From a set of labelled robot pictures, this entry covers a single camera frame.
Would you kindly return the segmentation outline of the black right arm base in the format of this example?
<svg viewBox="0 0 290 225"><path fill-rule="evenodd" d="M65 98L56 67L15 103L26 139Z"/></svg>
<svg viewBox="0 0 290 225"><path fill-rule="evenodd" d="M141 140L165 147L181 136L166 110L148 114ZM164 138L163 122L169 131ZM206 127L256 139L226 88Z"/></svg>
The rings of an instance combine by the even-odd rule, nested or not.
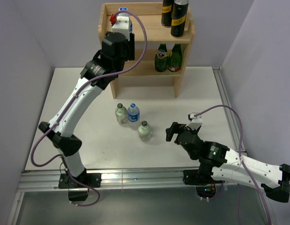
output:
<svg viewBox="0 0 290 225"><path fill-rule="evenodd" d="M183 170L183 183L194 186L196 197L207 202L216 199L224 190L223 180L214 180L210 176L199 175L199 169Z"/></svg>

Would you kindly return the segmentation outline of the black can yellow label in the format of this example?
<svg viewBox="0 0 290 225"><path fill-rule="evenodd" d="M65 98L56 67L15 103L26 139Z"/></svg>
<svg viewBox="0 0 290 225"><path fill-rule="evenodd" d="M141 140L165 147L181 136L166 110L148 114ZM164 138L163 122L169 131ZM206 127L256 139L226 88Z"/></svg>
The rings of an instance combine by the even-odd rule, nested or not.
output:
<svg viewBox="0 0 290 225"><path fill-rule="evenodd" d="M161 24L165 27L171 26L173 4L174 4L174 0L163 0Z"/></svg>

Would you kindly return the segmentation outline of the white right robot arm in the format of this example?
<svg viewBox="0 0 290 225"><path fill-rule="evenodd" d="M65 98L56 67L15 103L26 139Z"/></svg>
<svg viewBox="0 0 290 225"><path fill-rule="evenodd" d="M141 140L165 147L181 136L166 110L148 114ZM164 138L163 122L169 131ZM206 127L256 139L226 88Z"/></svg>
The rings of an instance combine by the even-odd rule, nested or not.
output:
<svg viewBox="0 0 290 225"><path fill-rule="evenodd" d="M263 163L218 142L203 141L197 130L173 122L166 129L166 141L177 135L180 145L199 168L183 171L186 185L205 186L213 182L232 182L257 188L276 202L287 203L290 198L290 165Z"/></svg>

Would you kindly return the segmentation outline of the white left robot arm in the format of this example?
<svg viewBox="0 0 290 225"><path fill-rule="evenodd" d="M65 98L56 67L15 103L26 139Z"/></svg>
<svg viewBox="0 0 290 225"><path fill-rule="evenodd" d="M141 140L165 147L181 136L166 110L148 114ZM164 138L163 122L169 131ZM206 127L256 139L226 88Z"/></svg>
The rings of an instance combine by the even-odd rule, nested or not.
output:
<svg viewBox="0 0 290 225"><path fill-rule="evenodd" d="M135 59L135 35L129 38L118 32L107 32L101 49L86 63L71 96L49 122L41 122L39 129L46 134L62 154L72 177L87 184L87 172L79 149L82 141L74 135L74 129L93 102L110 82L123 71L125 62Z"/></svg>

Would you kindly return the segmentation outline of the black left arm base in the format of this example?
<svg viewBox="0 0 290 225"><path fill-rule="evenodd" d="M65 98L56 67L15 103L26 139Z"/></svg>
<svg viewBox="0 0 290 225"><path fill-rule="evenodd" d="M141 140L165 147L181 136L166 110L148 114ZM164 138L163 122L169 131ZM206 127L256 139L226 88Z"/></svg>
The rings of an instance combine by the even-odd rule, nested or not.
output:
<svg viewBox="0 0 290 225"><path fill-rule="evenodd" d="M86 173L84 182L81 183L76 179L70 177L67 173L62 173L60 175L60 180L58 184L58 189L68 190L68 199L71 204L86 207L96 204L100 200L100 193L96 188L101 185L101 173ZM90 191L97 193L98 197L93 203L81 204L87 200Z"/></svg>

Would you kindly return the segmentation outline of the clear water bottle blue label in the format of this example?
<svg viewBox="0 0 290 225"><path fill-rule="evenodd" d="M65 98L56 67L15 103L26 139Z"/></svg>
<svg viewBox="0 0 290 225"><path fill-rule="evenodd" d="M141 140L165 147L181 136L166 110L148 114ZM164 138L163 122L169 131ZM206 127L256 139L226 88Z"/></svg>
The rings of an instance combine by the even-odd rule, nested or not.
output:
<svg viewBox="0 0 290 225"><path fill-rule="evenodd" d="M128 8L127 7L120 7L119 11L128 11ZM130 15L126 12L122 12L122 13L119 13L118 16L120 16L123 19L126 19L126 21L129 23L129 33L132 33L133 26L132 26L132 21L130 19Z"/></svg>

